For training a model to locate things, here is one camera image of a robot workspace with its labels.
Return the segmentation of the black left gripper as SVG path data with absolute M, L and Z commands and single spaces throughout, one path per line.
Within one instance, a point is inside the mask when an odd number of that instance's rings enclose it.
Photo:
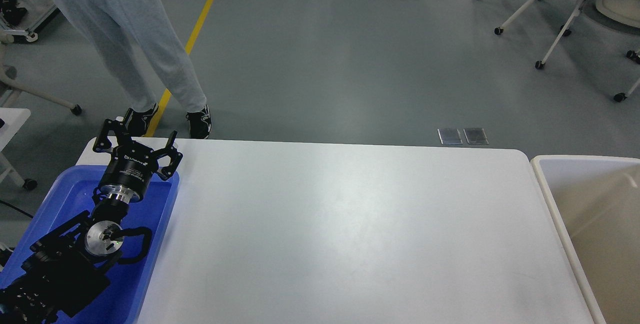
M 132 192 L 131 202 L 140 202 L 144 199 L 153 174 L 157 173 L 163 181 L 169 180 L 183 158 L 183 154 L 174 146 L 178 131 L 171 132 L 165 146 L 158 150 L 146 146 L 114 149 L 109 139 L 110 134 L 115 136 L 118 146 L 131 143 L 130 133 L 123 121 L 115 119 L 103 121 L 93 144 L 93 151 L 96 153 L 113 151 L 106 171 L 98 184 L 98 189 L 103 194 L 114 192 L 117 187 L 123 187 Z M 159 160 L 165 157 L 169 157 L 170 162 L 160 167 Z

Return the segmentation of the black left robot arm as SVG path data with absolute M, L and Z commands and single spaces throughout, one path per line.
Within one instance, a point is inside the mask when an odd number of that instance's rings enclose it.
M 123 228 L 131 203 L 142 201 L 154 174 L 166 181 L 183 155 L 174 146 L 176 131 L 154 150 L 135 141 L 125 123 L 106 119 L 93 151 L 110 154 L 94 188 L 92 211 L 83 211 L 30 246 L 23 275 L 1 291 L 2 323 L 53 323 L 58 312 L 73 317 L 110 285 L 114 265 L 144 260 L 153 230 Z

